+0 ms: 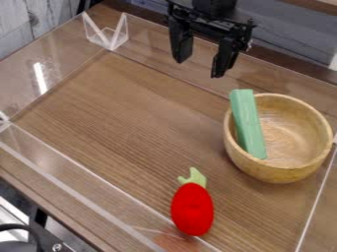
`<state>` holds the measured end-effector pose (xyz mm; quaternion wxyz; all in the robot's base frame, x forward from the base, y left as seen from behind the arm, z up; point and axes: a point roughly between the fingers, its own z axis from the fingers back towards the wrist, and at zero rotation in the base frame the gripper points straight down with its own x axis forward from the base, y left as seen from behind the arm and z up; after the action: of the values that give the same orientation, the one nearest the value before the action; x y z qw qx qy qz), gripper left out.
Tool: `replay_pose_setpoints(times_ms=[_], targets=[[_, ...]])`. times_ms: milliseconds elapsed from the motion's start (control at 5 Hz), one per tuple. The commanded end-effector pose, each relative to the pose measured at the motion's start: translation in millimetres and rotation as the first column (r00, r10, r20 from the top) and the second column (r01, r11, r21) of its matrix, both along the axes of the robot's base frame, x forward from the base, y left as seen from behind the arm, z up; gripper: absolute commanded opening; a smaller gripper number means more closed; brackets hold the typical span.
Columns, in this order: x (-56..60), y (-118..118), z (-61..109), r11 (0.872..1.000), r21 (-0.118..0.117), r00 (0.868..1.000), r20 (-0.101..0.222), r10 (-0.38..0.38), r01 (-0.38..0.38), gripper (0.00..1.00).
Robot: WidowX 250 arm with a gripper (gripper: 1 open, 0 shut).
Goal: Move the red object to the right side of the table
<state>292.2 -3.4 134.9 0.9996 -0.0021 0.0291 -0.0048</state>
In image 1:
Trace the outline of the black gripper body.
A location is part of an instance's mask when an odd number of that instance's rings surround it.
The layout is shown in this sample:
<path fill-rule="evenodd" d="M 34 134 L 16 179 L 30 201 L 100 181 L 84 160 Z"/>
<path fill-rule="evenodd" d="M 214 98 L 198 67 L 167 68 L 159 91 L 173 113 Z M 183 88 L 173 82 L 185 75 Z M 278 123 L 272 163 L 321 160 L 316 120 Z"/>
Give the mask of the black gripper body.
<path fill-rule="evenodd" d="M 238 0 L 167 0 L 167 15 L 211 37 L 229 36 L 240 49 L 252 46 L 254 19 L 237 10 Z"/>

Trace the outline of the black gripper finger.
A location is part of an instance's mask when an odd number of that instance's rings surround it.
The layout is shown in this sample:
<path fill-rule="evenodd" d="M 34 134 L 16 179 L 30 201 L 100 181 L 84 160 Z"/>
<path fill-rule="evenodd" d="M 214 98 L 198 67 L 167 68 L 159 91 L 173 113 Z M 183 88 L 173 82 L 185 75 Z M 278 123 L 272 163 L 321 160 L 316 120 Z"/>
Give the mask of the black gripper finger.
<path fill-rule="evenodd" d="M 183 63 L 193 55 L 194 35 L 190 24 L 170 18 L 169 31 L 173 57 L 178 63 Z"/>
<path fill-rule="evenodd" d="M 218 42 L 218 52 L 213 58 L 210 76 L 221 78 L 233 67 L 238 56 L 237 42 L 233 37 L 223 37 Z"/>

